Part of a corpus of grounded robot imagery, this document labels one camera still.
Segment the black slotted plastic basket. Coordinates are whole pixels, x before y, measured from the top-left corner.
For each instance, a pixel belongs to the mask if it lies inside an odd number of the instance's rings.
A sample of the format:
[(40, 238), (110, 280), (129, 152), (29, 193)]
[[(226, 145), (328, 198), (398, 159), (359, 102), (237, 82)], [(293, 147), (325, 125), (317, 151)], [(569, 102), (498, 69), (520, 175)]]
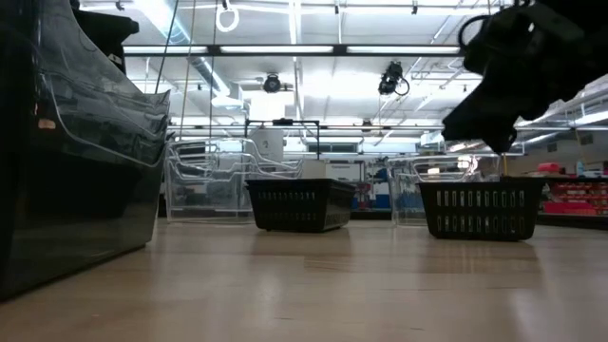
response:
[(332, 179), (248, 180), (257, 228), (322, 233), (351, 219), (355, 187)]
[(523, 241), (534, 235), (544, 183), (506, 178), (421, 182), (418, 187), (433, 237)]

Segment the black overhead frame beam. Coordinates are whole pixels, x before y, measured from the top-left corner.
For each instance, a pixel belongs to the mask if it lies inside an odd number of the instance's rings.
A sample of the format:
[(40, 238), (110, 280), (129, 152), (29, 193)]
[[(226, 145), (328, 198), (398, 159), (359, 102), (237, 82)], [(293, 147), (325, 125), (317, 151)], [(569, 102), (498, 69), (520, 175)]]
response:
[(246, 57), (246, 56), (392, 56), (392, 57), (458, 57), (458, 46), (442, 45), (170, 45), (124, 46), (128, 57)]

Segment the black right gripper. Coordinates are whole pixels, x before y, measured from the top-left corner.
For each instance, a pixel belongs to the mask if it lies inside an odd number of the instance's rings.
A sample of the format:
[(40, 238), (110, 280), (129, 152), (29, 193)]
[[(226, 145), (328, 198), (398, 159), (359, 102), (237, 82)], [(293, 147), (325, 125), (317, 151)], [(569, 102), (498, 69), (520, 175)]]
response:
[(443, 120), (446, 141), (482, 141), (507, 152), (515, 118), (539, 118), (558, 100), (572, 99), (608, 73), (608, 0), (513, 0), (461, 27), (466, 70), (481, 83)]

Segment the clear plastic bin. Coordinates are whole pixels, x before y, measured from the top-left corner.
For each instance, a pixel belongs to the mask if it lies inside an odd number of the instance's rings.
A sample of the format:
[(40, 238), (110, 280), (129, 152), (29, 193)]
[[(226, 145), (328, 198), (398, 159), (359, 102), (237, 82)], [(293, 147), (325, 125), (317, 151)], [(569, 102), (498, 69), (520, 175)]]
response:
[(181, 141), (169, 145), (164, 171), (171, 181), (299, 178), (302, 161), (281, 157), (281, 149), (273, 151), (247, 138)]
[(219, 224), (249, 223), (254, 220), (246, 182), (170, 180), (164, 171), (167, 219), (176, 222)]
[(397, 226), (426, 224), (421, 182), (497, 181), (501, 158), (491, 154), (430, 153), (387, 160), (391, 219)]

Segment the store shelf with red goods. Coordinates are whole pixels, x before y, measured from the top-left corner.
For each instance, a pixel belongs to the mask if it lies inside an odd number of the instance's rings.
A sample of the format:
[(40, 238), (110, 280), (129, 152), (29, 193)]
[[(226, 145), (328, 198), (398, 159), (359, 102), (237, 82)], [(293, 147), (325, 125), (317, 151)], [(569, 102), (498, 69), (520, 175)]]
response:
[(538, 223), (608, 231), (608, 161), (592, 169), (578, 161), (573, 173), (545, 162), (537, 176), (544, 178)]

